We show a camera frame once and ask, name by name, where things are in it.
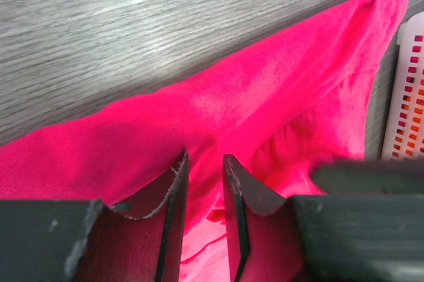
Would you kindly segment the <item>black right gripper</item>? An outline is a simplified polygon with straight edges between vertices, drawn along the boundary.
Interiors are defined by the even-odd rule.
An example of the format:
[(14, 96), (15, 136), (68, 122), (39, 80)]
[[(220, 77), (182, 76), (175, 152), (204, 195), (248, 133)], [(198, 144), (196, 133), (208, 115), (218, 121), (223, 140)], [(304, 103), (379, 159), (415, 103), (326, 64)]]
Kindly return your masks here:
[(317, 166), (311, 178), (328, 194), (422, 195), (423, 160), (341, 160)]

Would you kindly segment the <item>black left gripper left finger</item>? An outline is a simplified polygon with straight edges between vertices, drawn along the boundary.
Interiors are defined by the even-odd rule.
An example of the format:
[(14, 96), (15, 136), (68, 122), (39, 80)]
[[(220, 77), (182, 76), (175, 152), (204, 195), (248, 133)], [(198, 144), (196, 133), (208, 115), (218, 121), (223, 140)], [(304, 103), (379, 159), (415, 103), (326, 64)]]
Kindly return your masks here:
[(189, 157), (107, 206), (99, 199), (2, 200), (2, 281), (177, 281)]

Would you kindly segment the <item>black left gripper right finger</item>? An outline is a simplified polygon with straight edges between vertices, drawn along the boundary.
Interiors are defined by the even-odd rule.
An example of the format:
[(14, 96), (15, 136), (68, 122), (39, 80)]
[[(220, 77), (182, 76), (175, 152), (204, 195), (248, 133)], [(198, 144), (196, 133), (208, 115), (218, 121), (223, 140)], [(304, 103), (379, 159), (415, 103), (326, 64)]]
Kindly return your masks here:
[(285, 198), (230, 154), (223, 188), (232, 281), (423, 280), (423, 194)]

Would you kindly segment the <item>bright pink t shirt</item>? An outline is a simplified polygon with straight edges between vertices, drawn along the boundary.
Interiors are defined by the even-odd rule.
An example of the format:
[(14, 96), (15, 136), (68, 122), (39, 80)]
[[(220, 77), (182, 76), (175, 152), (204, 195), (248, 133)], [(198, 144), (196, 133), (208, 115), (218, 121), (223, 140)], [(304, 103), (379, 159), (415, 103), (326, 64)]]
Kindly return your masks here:
[(1, 148), (4, 199), (112, 205), (190, 158), (181, 281), (228, 281), (223, 156), (279, 194), (313, 166), (364, 156), (372, 86), (408, 0), (350, 0), (196, 75)]

